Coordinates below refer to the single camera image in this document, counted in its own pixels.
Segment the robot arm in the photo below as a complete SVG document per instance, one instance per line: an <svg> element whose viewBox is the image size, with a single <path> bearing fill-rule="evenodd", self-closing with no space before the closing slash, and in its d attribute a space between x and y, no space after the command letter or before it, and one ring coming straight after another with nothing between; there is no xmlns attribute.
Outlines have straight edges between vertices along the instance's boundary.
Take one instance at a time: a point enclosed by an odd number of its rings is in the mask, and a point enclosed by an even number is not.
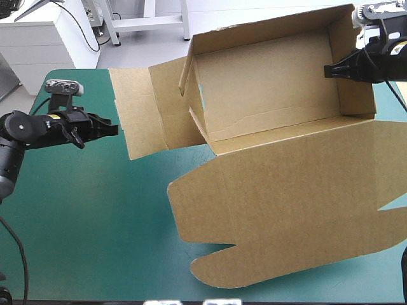
<svg viewBox="0 0 407 305"><path fill-rule="evenodd" d="M110 119L72 105L72 97L83 94L79 83L52 79L45 90L51 93L46 115L13 111L0 118L0 201L14 191L26 150L68 143L82 149L85 142L118 134Z"/></svg>
<svg viewBox="0 0 407 305"><path fill-rule="evenodd" d="M325 66L325 77L367 83L407 81L405 0L360 5L352 22L362 29L357 48L338 63Z"/></svg>

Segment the corrugated cardboard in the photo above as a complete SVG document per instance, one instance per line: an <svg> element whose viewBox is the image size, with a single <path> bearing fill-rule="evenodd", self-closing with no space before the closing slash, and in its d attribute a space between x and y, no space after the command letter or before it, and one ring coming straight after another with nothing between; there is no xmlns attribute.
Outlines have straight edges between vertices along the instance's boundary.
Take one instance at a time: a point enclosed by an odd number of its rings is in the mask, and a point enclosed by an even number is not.
<svg viewBox="0 0 407 305"><path fill-rule="evenodd" d="M130 159L205 143L177 87L184 62L109 70Z"/></svg>
<svg viewBox="0 0 407 305"><path fill-rule="evenodd" d="M355 45L353 9L200 34L186 58L111 70L131 158L203 142L220 155L169 186L183 240L235 245L192 263L204 283L244 287L407 237L405 208L378 211L407 190L407 125L372 120L371 85L324 78Z"/></svg>

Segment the green table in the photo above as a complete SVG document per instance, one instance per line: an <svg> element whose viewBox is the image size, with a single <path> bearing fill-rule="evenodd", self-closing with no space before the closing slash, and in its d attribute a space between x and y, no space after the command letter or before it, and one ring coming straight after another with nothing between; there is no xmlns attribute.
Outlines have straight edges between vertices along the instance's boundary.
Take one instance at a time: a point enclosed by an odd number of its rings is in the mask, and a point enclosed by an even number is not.
<svg viewBox="0 0 407 305"><path fill-rule="evenodd" d="M53 71L50 78L79 81L85 94L74 103L119 123L107 70ZM406 121L387 87L375 90L378 119ZM41 91L36 103L46 97ZM180 240L167 185L212 158L207 146L197 146L130 161L123 132L87 143L82 151L73 145L28 151L16 191L4 200L0 214L25 245L30 299L403 301L399 265L406 243L248 288L225 290L200 283L190 273L190 262L222 246ZM392 206L405 203L401 198ZM4 229L0 241L5 284L21 298L17 246Z"/></svg>

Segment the white floor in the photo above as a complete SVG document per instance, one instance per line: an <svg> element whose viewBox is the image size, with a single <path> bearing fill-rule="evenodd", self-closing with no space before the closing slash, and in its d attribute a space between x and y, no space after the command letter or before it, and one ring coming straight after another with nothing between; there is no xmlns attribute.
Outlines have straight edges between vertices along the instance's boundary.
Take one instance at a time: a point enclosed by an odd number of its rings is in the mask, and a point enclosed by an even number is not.
<svg viewBox="0 0 407 305"><path fill-rule="evenodd" d="M233 24L253 22L307 10L316 10L348 3L346 0L189 0L192 33L211 31ZM142 0L111 0L113 10L122 18L139 17ZM179 0L156 0L157 15L173 15L180 12ZM122 33L121 46L111 43L102 46L98 68L148 67L183 57L189 42L183 39L182 28ZM0 115L11 110L28 112L34 97L20 87L0 102Z"/></svg>

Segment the white drawer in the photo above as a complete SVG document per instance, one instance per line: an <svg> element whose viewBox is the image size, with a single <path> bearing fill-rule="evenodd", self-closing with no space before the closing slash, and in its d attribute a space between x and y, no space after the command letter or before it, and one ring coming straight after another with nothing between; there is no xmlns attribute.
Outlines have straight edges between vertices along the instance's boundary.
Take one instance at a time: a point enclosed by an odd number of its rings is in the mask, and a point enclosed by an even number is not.
<svg viewBox="0 0 407 305"><path fill-rule="evenodd" d="M30 95L37 95L47 74L53 70L74 69L73 64L12 65L14 73Z"/></svg>
<svg viewBox="0 0 407 305"><path fill-rule="evenodd" d="M48 46L64 44L54 25L0 27L0 46Z"/></svg>
<svg viewBox="0 0 407 305"><path fill-rule="evenodd" d="M9 65L71 64L64 45L59 46L0 46L0 53Z"/></svg>

